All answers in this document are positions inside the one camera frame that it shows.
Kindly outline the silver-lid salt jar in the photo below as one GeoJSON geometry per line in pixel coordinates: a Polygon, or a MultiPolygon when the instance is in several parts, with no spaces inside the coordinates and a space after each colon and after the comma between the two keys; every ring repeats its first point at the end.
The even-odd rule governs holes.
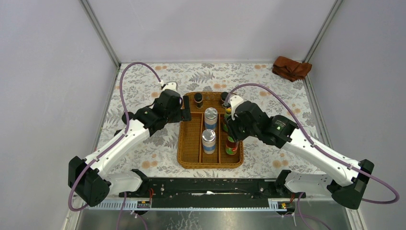
{"type": "Polygon", "coordinates": [[[202,147],[206,154],[213,154],[216,149],[216,134],[212,129],[205,129],[202,132],[202,147]]]}
{"type": "Polygon", "coordinates": [[[207,108],[204,112],[205,128],[216,131],[217,123],[218,123],[218,111],[213,107],[207,108]]]}

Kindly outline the red sauce bottle yellow cap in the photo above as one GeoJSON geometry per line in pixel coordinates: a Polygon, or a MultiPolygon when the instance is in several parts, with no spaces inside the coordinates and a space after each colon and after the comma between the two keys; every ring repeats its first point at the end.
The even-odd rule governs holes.
{"type": "Polygon", "coordinates": [[[225,151],[228,155],[235,155],[238,150],[238,141],[227,135],[225,151]]]}

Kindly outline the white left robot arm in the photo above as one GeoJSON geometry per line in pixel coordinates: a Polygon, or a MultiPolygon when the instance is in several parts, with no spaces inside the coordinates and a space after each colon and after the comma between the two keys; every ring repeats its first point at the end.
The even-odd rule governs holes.
{"type": "Polygon", "coordinates": [[[139,170],[111,174],[111,168],[133,147],[151,137],[168,123],[191,120],[190,100],[175,90],[164,89],[152,105],[135,114],[124,114],[126,126],[102,148],[68,163],[70,197],[76,193],[87,206],[100,204],[107,196],[132,192],[142,197],[148,192],[147,176],[139,170]]]}

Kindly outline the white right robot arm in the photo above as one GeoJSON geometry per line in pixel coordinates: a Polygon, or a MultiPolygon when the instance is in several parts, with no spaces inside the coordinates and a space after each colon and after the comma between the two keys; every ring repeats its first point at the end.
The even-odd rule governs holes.
{"type": "Polygon", "coordinates": [[[239,96],[229,100],[231,116],[226,119],[228,134],[233,140],[254,137],[266,145],[294,153],[323,171],[310,175],[283,170],[275,181],[275,193],[287,197],[291,193],[331,196],[338,204],[358,209],[374,164],[364,159],[348,158],[321,142],[307,138],[298,124],[282,115],[267,116],[256,103],[239,96]]]}

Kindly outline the black-cap pale spice jar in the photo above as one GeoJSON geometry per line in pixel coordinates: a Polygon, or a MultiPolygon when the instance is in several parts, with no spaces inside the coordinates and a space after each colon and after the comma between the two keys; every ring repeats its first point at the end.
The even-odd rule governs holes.
{"type": "Polygon", "coordinates": [[[124,112],[121,119],[124,122],[124,124],[127,125],[127,123],[133,119],[133,117],[134,117],[134,113],[124,112]]]}

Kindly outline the brown wicker basket tray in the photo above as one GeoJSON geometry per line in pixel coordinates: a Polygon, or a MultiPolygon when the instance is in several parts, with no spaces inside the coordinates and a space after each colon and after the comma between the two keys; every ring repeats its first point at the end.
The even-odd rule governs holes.
{"type": "Polygon", "coordinates": [[[194,99],[196,92],[185,94],[189,98],[191,121],[180,123],[178,142],[178,163],[185,169],[232,169],[239,167],[244,161],[243,142],[234,147],[234,153],[228,154],[231,142],[224,131],[225,124],[223,96],[221,92],[200,92],[202,95],[202,108],[197,107],[194,99]],[[204,126],[204,111],[213,107],[218,111],[216,144],[212,154],[203,150],[202,133],[204,126]]]}

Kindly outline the floral table mat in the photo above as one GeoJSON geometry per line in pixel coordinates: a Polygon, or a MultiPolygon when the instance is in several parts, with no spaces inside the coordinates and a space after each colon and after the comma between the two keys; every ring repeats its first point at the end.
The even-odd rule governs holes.
{"type": "MultiPolygon", "coordinates": [[[[175,81],[180,94],[228,92],[235,89],[242,98],[259,105],[268,115],[295,115],[307,133],[317,137],[306,90],[302,81],[291,82],[272,72],[273,65],[255,63],[159,63],[148,67],[122,65],[123,83],[116,82],[98,147],[104,146],[116,130],[123,128],[124,93],[127,109],[135,112],[160,94],[158,79],[175,81]]],[[[275,178],[283,169],[317,174],[319,169],[301,157],[265,145],[255,138],[244,140],[244,161],[235,169],[184,169],[177,161],[179,125],[169,124],[134,147],[113,168],[113,173],[140,169],[149,177],[275,178]]]]}

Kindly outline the brown folded cloth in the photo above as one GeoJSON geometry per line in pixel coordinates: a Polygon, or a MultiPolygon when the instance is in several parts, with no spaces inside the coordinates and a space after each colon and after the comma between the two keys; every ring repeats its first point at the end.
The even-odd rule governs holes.
{"type": "Polygon", "coordinates": [[[301,63],[292,59],[279,56],[273,63],[272,72],[291,82],[304,80],[312,69],[312,64],[301,63]]]}

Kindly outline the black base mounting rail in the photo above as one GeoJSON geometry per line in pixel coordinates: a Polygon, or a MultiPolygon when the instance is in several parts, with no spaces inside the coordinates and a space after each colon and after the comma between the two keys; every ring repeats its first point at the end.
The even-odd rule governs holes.
{"type": "Polygon", "coordinates": [[[134,192],[119,197],[144,198],[152,208],[286,209],[305,194],[284,188],[280,179],[147,177],[134,192]]]}

